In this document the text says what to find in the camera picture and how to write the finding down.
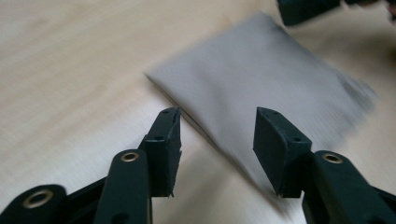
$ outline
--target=wooden table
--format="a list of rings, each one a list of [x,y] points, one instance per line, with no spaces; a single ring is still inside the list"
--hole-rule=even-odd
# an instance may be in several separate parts
[[[143,72],[275,1],[0,2],[0,210],[23,191],[73,192],[137,147],[171,103]],[[344,8],[289,29],[326,63],[367,82],[376,109],[337,150],[369,182],[396,193],[396,29],[383,6]],[[155,223],[304,223],[275,209],[185,120],[176,198]]]

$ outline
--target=black object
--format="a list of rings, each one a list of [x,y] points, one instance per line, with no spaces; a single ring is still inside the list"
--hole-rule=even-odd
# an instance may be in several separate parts
[[[346,0],[348,5],[355,5],[365,0]],[[280,16],[286,26],[300,24],[320,14],[340,6],[340,0],[277,0]],[[396,0],[387,0],[396,4]]]
[[[0,224],[149,224],[151,197],[173,196],[181,156],[179,107],[160,112],[139,149],[118,153],[108,176],[70,195],[62,186],[25,191]]]
[[[304,191],[307,223],[396,223],[396,197],[370,186],[346,158],[311,152],[311,141],[280,113],[258,107],[254,151],[277,195]]]

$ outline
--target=gray cloth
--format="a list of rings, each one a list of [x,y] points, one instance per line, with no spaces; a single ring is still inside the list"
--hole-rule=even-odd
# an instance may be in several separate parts
[[[282,113],[330,150],[373,107],[374,92],[334,70],[258,13],[147,72],[195,127],[263,190],[272,190],[252,148],[256,107]]]

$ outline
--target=light wood surface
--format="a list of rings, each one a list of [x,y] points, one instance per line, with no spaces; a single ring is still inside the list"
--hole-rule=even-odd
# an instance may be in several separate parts
[[[70,193],[105,176],[171,106],[143,72],[258,10],[280,21],[269,0],[1,1],[0,210],[37,185]],[[395,194],[396,27],[385,8],[344,8],[289,32],[376,91],[376,109],[337,150]],[[176,198],[154,200],[155,223],[304,223],[185,121],[181,131]]]

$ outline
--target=fabric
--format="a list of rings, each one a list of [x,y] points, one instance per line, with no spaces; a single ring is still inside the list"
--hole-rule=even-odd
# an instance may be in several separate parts
[[[272,187],[252,148],[256,107],[282,113],[331,150],[373,107],[375,93],[301,47],[258,13],[147,72],[184,115],[263,192]]]

